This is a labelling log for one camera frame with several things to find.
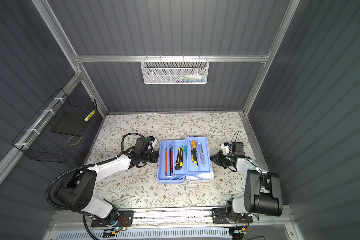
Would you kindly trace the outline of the white blue tool box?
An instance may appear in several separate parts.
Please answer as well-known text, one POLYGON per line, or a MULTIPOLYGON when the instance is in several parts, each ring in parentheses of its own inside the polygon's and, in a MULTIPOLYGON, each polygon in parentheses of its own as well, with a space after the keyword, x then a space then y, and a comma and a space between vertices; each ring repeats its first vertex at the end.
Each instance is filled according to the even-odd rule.
POLYGON ((181 184, 184 181, 190 183, 208 182, 215 177, 211 159, 209 144, 206 137, 187 137, 183 140, 165 140, 160 143, 157 180, 161 184, 181 184), (197 146, 198 166, 192 162, 191 144, 190 141, 195 140, 196 145, 201 142, 203 145, 203 152, 205 155, 206 166, 203 166, 200 161, 200 154, 197 146), (183 166, 179 171, 175 170, 175 163, 177 160, 178 149, 184 146, 183 166), (173 174, 170 174, 170 148, 173 147, 173 174), (168 148, 168 177, 165 176, 165 148, 168 148))

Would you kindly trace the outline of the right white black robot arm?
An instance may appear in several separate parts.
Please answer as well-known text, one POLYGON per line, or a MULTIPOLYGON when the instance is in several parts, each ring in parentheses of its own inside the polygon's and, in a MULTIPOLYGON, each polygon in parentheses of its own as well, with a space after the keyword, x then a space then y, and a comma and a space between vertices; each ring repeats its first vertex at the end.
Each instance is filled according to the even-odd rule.
POLYGON ((242 197, 230 198, 223 208, 210 210, 214 224, 252 222, 250 215, 259 220, 259 215, 279 217, 283 212, 280 177, 258 167, 244 153, 244 144, 237 142, 237 130, 229 143, 222 144, 222 150, 210 157, 219 167, 232 172, 246 174, 242 197))

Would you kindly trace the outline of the red handled tool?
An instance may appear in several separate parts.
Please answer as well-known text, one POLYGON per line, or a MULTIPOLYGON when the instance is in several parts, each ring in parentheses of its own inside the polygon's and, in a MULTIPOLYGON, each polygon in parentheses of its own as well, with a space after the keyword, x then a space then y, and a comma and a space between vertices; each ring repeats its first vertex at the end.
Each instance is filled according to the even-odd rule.
POLYGON ((169 174, 169 177, 172 177, 172 174, 173 174, 173 147, 170 148, 169 157, 170 157, 170 174, 169 174))

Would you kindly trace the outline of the orange handled tool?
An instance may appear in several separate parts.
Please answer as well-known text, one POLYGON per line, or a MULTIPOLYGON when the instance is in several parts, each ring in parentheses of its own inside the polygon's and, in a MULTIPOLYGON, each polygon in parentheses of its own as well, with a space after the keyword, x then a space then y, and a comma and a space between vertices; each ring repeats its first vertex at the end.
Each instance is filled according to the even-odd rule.
POLYGON ((165 148, 165 176, 168 177, 168 148, 165 148))

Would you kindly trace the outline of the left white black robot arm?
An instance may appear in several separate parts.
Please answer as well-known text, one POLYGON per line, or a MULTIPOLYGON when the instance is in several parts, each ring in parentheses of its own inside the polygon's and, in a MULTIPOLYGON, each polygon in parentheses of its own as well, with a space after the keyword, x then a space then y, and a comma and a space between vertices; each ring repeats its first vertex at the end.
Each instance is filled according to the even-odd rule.
POLYGON ((153 136, 125 134, 117 156, 73 168, 56 177, 46 189, 47 202, 55 208, 105 220, 110 227, 123 223, 114 204, 94 195, 95 184, 115 173, 156 163, 159 158, 159 152, 154 150, 156 142, 153 136))

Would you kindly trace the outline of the black yellow screwdriver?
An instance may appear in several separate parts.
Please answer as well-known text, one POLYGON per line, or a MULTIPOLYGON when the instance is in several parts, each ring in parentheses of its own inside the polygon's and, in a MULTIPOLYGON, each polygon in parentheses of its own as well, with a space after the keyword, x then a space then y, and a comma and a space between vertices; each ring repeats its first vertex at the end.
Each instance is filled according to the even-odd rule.
POLYGON ((190 141, 190 144, 191 144, 192 162, 198 166, 199 164, 198 164, 198 158, 197 158, 197 145, 196 145, 196 141, 195 141, 195 140, 192 140, 192 141, 190 141))

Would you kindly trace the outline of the yellow black utility knife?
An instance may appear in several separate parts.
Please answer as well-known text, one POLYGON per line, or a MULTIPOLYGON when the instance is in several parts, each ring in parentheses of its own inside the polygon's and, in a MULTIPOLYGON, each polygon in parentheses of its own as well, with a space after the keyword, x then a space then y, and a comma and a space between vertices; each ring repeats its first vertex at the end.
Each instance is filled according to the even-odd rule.
POLYGON ((183 166, 183 154, 184 154, 184 149, 180 150, 180 148, 178 149, 178 155, 177 155, 177 160, 175 163, 175 170, 179 171, 182 169, 183 166))

